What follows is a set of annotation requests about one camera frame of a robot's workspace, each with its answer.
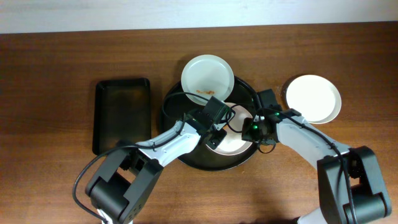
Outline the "pale pink plate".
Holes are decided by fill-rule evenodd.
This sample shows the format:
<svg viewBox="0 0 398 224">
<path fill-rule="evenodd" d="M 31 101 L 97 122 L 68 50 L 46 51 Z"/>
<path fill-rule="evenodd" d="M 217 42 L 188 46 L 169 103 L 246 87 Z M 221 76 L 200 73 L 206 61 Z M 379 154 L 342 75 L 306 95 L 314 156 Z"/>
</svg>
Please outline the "pale pink plate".
<svg viewBox="0 0 398 224">
<path fill-rule="evenodd" d="M 235 131 L 241 131 L 243 129 L 244 119 L 252 118 L 252 115 L 246 108 L 240 105 L 235 106 L 233 111 L 234 115 L 232 120 L 229 121 L 229 125 Z M 209 144 L 206 144 L 209 150 L 222 156 L 235 156 L 243 153 L 252 145 L 252 142 L 242 140 L 241 133 L 234 132 L 227 124 L 223 126 L 223 130 L 226 131 L 226 136 L 215 149 L 212 149 Z"/>
</svg>

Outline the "pale green plate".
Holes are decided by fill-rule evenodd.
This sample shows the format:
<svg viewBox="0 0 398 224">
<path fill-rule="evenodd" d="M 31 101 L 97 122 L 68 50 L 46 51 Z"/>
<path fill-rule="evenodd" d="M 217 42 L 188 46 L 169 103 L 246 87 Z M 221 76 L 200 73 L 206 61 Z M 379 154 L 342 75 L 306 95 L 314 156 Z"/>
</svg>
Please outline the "pale green plate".
<svg viewBox="0 0 398 224">
<path fill-rule="evenodd" d="M 182 71 L 181 85 L 184 92 L 197 96 L 187 97 L 198 105 L 205 105 L 212 96 L 225 101 L 234 88 L 234 73 L 229 64 L 215 55 L 200 55 L 189 61 Z"/>
</svg>

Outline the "white plate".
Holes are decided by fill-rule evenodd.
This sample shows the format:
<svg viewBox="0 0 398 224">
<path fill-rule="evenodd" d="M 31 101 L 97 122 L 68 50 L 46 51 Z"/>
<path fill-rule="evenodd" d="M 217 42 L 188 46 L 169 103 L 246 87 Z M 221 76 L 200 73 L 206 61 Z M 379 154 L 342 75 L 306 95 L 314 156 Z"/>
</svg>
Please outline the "white plate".
<svg viewBox="0 0 398 224">
<path fill-rule="evenodd" d="M 294 78 L 286 88 L 285 102 L 312 124 L 329 123 L 339 115 L 342 107 L 337 87 L 318 75 Z"/>
</svg>

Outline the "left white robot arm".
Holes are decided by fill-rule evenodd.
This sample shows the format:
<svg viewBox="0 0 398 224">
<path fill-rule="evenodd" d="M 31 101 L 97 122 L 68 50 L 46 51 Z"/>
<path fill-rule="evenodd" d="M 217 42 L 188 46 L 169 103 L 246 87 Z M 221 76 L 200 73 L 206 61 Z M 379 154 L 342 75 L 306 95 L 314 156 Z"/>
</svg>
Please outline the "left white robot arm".
<svg viewBox="0 0 398 224">
<path fill-rule="evenodd" d="M 132 223 L 152 193 L 164 167 L 192 152 L 201 140 L 217 146 L 226 136 L 226 120 L 215 123 L 185 117 L 159 136 L 120 145 L 101 154 L 104 161 L 85 193 L 103 223 Z"/>
</svg>

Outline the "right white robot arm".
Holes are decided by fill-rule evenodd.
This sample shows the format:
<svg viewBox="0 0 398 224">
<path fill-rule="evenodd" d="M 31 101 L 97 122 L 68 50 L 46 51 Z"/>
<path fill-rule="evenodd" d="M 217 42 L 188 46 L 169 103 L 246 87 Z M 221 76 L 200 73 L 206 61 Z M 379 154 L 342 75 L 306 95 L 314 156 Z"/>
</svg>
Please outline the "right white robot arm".
<svg viewBox="0 0 398 224">
<path fill-rule="evenodd" d="M 259 145 L 281 143 L 316 169 L 320 205 L 296 223 L 369 223 L 392 213 L 373 150 L 335 141 L 294 109 L 259 109 L 244 119 L 242 139 Z"/>
</svg>

